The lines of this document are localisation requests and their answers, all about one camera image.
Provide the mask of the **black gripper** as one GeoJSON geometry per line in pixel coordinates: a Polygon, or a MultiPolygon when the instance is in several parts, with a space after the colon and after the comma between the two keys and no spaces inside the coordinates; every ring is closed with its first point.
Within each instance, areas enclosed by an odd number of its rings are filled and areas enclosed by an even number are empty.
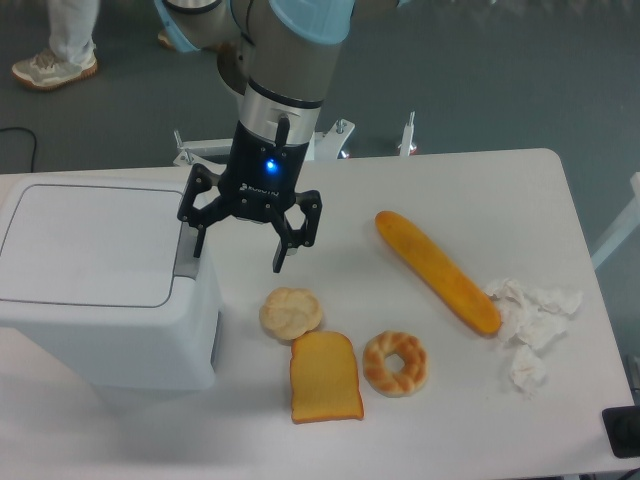
{"type": "Polygon", "coordinates": [[[228,216],[271,223],[279,236],[272,262],[274,273],[281,271],[287,255],[293,255],[299,247],[315,244],[321,195],[317,190],[295,191],[308,145],[289,144],[290,130],[291,122],[280,119],[275,138],[265,140],[238,124],[221,177],[202,164],[192,166],[177,218],[197,230],[195,258],[201,256],[207,228],[228,216]],[[198,208],[197,197],[217,184],[220,196],[198,208]],[[291,227],[285,215],[293,205],[304,215],[298,229],[291,227]]]}

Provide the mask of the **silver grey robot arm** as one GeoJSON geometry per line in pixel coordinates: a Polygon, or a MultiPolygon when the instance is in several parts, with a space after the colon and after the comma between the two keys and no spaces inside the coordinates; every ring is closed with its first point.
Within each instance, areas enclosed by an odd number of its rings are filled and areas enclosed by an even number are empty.
{"type": "Polygon", "coordinates": [[[156,10],[179,52],[232,45],[219,75],[240,94],[239,120],[226,168],[197,164],[177,217],[197,232],[233,216],[269,223],[280,241],[273,260],[314,244],[322,211],[316,190],[296,184],[351,22],[399,7],[397,1],[158,1],[156,10]]]}

